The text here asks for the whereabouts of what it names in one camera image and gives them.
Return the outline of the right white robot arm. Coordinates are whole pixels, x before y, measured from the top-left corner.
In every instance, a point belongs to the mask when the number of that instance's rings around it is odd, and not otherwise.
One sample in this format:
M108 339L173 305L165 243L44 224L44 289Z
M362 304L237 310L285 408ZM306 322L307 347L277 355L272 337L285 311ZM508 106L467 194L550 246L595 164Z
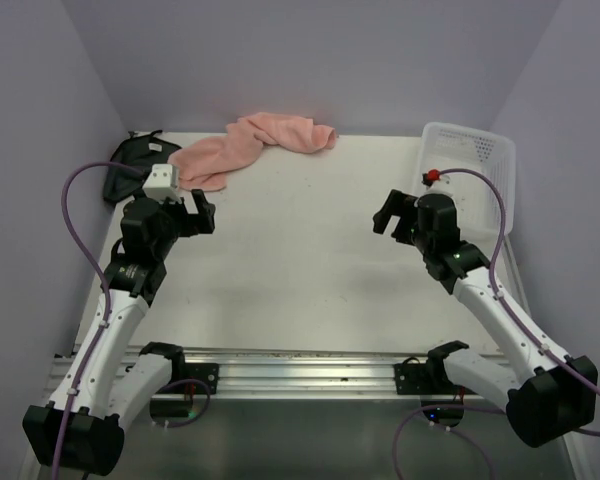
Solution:
M593 421L598 371L585 356L572 357L531 320L491 271L491 262L462 239L454 201L444 194L388 194L373 216L392 238L415 247L427 273L485 328L509 365L485 359L461 341L430 350L425 379L431 389L465 387L506 414L516 435L539 447Z

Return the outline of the pink towel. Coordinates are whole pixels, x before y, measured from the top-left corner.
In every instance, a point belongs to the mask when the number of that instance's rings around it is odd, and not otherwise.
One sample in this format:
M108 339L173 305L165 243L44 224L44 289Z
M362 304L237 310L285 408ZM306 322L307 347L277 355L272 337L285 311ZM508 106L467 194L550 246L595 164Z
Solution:
M226 188L228 175L254 164L267 147L314 154L335 147L336 129L313 119L259 112L225 127L226 133L208 136L171 154L185 190L217 192Z

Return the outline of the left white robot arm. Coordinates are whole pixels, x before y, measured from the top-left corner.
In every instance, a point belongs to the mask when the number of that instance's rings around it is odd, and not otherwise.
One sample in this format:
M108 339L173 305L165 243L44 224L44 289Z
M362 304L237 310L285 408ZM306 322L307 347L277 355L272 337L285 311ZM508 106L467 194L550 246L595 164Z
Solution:
M211 234L215 207L200 190L182 199L137 196L123 208L121 236L103 274L98 306L71 367L43 406L32 405L22 426L36 459L53 475L60 468L106 476L118 463L126 431L157 393L181 389L211 396L212 387L188 376L184 350L150 342L119 378L121 361L165 276L177 240Z

